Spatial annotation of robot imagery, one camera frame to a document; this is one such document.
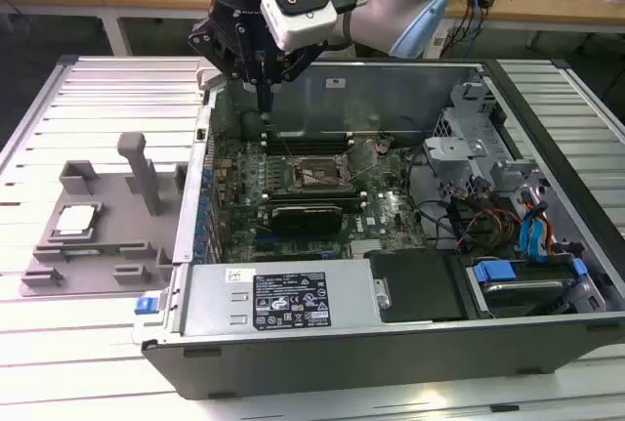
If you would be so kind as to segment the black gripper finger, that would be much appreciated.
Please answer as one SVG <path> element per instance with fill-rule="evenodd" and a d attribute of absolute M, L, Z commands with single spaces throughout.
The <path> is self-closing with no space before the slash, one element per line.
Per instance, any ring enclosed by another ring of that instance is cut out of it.
<path fill-rule="evenodd" d="M 255 92 L 258 111 L 267 111 L 267 85 L 248 24 L 235 20 L 223 29 L 217 21 L 202 20 L 192 28 L 188 43 L 224 75 L 242 81 Z"/>
<path fill-rule="evenodd" d="M 317 43 L 290 53 L 279 50 L 276 46 L 265 52 L 265 112 L 270 112 L 273 104 L 274 86 L 283 81 L 294 81 L 324 51 L 325 43 Z"/>

